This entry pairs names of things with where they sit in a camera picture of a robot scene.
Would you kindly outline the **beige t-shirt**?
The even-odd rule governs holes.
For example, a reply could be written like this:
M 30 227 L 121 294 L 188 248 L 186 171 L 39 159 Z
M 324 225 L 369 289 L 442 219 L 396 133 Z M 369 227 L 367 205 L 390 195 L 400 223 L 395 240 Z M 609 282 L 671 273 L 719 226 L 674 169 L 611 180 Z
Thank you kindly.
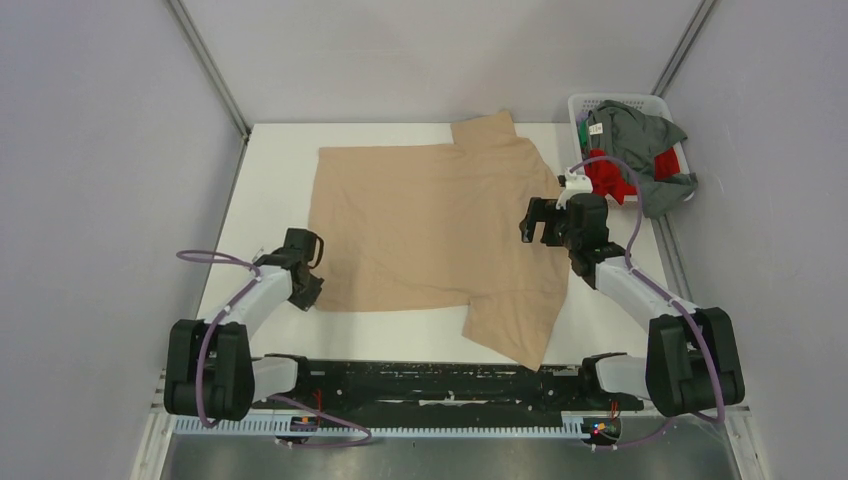
M 566 300 L 563 249 L 525 243 L 534 197 L 557 179 L 506 111 L 456 122 L 448 144 L 323 147 L 308 226 L 325 241 L 317 307 L 464 306 L 465 338 L 541 366 Z

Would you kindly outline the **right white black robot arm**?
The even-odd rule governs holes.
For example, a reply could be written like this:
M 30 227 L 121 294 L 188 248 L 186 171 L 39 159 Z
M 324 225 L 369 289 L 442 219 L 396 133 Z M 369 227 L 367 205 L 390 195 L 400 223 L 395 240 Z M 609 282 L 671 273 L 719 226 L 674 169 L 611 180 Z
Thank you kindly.
M 638 268 L 629 249 L 611 241 L 608 206 L 593 193 L 565 202 L 533 197 L 519 228 L 530 243 L 567 250 L 572 271 L 590 288 L 618 304 L 647 333 L 643 357 L 623 352 L 585 358 L 577 392 L 591 408 L 617 394 L 651 402 L 665 417 L 691 414 L 719 423 L 741 403 L 745 383 L 730 316 L 673 294 Z

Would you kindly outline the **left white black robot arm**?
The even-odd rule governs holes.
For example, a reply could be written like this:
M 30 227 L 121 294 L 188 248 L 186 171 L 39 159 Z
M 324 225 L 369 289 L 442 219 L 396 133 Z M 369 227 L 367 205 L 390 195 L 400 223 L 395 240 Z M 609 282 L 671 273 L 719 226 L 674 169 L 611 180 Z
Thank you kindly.
M 324 281 L 313 270 L 323 253 L 323 239 L 299 228 L 288 229 L 281 247 L 252 262 L 214 251 L 178 252 L 187 262 L 242 267 L 248 277 L 209 316 L 172 326 L 163 394 L 168 413 L 195 417 L 212 428 L 221 420 L 243 419 L 255 403 L 274 394 L 295 408 L 312 399 L 314 381 L 298 371 L 293 357 L 256 357 L 250 340 L 281 305 L 307 311 L 316 303 Z

